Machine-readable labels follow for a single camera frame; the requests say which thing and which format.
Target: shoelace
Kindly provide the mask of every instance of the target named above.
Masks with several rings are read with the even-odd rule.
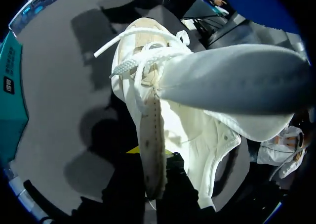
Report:
[[[109,47],[122,40],[124,37],[139,34],[139,33],[150,33],[155,35],[160,35],[164,37],[169,46],[165,46],[159,42],[151,42],[146,44],[139,53],[127,57],[122,63],[115,67],[113,73],[110,75],[112,78],[115,75],[121,75],[135,67],[137,67],[135,78],[134,78],[134,88],[135,88],[135,99],[139,110],[142,114],[146,114],[146,106],[141,99],[139,88],[142,82],[143,74],[146,76],[152,65],[156,65],[158,70],[158,79],[162,76],[163,68],[166,61],[182,55],[191,54],[192,51],[187,47],[190,44],[190,38],[186,31],[179,31],[176,36],[171,33],[161,31],[152,28],[133,28],[125,30],[124,32],[117,35],[115,38],[110,40],[104,46],[94,53],[95,57],[101,55]]]

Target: table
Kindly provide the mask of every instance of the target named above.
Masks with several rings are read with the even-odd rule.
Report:
[[[30,120],[12,169],[67,214],[81,196],[101,201],[114,172],[109,154],[137,144],[125,105],[111,94],[116,47],[93,53],[142,16],[174,34],[185,29],[153,0],[58,0],[17,37]],[[204,50],[188,33],[191,50]]]

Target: shoe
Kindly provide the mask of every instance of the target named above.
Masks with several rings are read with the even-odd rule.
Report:
[[[98,56],[120,40],[112,64],[112,89],[126,103],[135,123],[143,163],[146,194],[162,196],[166,184],[166,158],[158,82],[163,62],[192,53],[185,31],[171,34],[157,21],[140,18],[95,53]]]
[[[292,115],[269,116],[265,120],[263,116],[213,112],[212,105],[219,105],[217,99],[205,103],[208,84],[203,85],[198,77],[207,77],[203,70],[199,71],[202,68],[213,78],[220,77],[218,50],[193,53],[187,47],[190,39],[185,31],[175,36],[157,21],[140,18],[94,55],[99,56],[118,41],[110,75],[112,89],[126,103],[136,127],[148,199],[162,197],[167,183],[164,151],[168,149],[179,152],[184,159],[185,171],[199,191],[200,207],[213,206],[217,166],[240,144],[239,134],[251,140],[268,140],[285,127]],[[222,59],[235,55],[234,48],[221,54]],[[245,52],[257,46],[241,48]],[[209,55],[214,56],[215,67],[205,64],[203,59],[210,60]]]

